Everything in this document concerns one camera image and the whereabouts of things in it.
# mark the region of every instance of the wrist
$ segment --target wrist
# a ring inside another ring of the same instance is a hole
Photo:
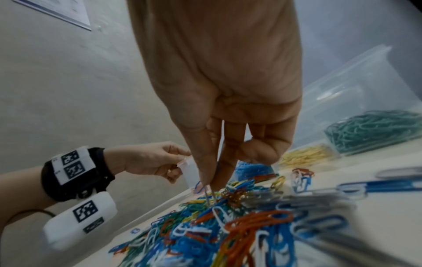
[[[119,174],[125,170],[125,159],[122,151],[118,147],[104,149],[105,164],[113,174]]]

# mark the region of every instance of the black wristband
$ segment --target black wristband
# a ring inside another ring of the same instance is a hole
[[[94,147],[88,149],[89,156],[95,168],[85,172],[79,177],[60,185],[51,161],[44,164],[41,172],[41,183],[44,191],[56,201],[63,202],[79,196],[87,198],[93,189],[98,192],[105,191],[111,181],[115,179],[104,159],[104,148]]]

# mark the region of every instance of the hand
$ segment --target hand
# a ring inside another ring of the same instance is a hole
[[[176,165],[190,155],[189,149],[173,142],[118,146],[104,150],[106,164],[113,174],[127,171],[157,175],[171,183],[175,183],[182,175]]]
[[[128,0],[151,83],[203,184],[225,186],[237,160],[266,165],[289,148],[301,108],[293,0]],[[224,144],[217,152],[224,121]],[[246,124],[252,140],[244,142]]]

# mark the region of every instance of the white sensor device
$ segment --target white sensor device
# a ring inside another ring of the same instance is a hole
[[[50,219],[43,231],[50,246],[67,250],[117,214],[108,192],[100,192]]]

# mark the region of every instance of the qr code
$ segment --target qr code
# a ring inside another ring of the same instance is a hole
[[[69,180],[85,172],[85,168],[80,161],[77,161],[69,166],[64,167],[64,170]]]
[[[84,228],[84,232],[88,234],[89,232],[91,232],[92,230],[100,226],[103,222],[104,222],[104,219],[102,217],[96,219],[94,222],[92,222],[91,224],[89,224],[87,227]]]
[[[88,201],[87,203],[77,207],[73,210],[73,214],[78,220],[78,223],[82,222],[86,218],[89,218],[92,214],[98,211],[97,207],[95,206],[92,200]]]
[[[62,159],[63,165],[67,165],[72,161],[75,161],[79,158],[78,151],[72,151],[70,153],[67,153],[66,155],[63,155],[60,157]]]

